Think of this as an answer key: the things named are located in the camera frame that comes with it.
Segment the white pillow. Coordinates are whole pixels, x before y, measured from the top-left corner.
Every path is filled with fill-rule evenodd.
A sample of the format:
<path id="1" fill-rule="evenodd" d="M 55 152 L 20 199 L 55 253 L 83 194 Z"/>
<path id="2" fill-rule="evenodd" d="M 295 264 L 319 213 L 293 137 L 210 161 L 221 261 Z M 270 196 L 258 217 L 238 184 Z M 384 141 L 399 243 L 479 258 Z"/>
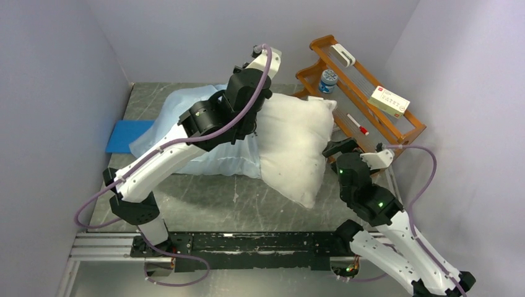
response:
<path id="1" fill-rule="evenodd" d="M 305 100 L 275 93 L 257 115 L 261 178 L 306 209 L 315 206 L 326 168 L 322 155 L 331 140 L 334 100 Z"/>

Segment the light blue pillowcase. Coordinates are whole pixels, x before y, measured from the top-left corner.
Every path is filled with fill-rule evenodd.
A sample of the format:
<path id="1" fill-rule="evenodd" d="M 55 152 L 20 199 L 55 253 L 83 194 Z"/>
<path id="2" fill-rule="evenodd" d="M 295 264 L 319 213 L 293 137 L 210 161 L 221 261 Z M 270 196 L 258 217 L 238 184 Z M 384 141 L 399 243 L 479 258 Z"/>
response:
<path id="1" fill-rule="evenodd" d="M 175 90 L 167 96 L 160 115 L 153 125 L 134 142 L 129 144 L 131 154 L 138 158 L 152 148 L 167 132 L 176 125 L 180 116 L 196 102 L 207 100 L 225 84 L 205 85 L 203 87 Z M 212 151 L 197 157 L 176 171 L 177 174 L 191 175 L 244 175 L 261 178 L 261 164 L 256 136 L 250 134 L 235 144 L 221 144 Z"/>

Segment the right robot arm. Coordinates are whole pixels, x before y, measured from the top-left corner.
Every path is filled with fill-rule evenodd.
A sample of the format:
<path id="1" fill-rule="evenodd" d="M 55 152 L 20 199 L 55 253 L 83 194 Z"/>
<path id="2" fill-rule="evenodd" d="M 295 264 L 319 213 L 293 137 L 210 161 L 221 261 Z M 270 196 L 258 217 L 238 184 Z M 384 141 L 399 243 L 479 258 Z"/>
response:
<path id="1" fill-rule="evenodd" d="M 417 229 L 412 218 L 415 202 L 405 207 L 390 190 L 372 181 L 374 171 L 390 167 L 396 149 L 407 148 L 378 144 L 375 152 L 365 153 L 351 137 L 328 142 L 322 154 L 337 155 L 340 199 L 393 244 L 387 247 L 359 223 L 347 220 L 336 229 L 334 249 L 341 256 L 354 253 L 368 259 L 412 296 L 466 296 L 475 277 L 451 265 Z"/>

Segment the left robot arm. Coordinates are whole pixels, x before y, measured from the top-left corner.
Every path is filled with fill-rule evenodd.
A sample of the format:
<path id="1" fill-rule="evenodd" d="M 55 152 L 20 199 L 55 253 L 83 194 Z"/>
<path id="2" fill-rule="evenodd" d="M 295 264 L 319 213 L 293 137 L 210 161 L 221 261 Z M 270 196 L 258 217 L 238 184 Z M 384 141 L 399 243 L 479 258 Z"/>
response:
<path id="1" fill-rule="evenodd" d="M 270 87 L 266 71 L 237 70 L 226 89 L 192 105 L 146 153 L 125 168 L 104 171 L 105 183 L 113 193 L 111 211 L 141 231 L 147 250 L 155 257 L 170 252 L 171 239 L 154 188 L 191 160 L 252 134 L 258 111 L 272 96 Z"/>

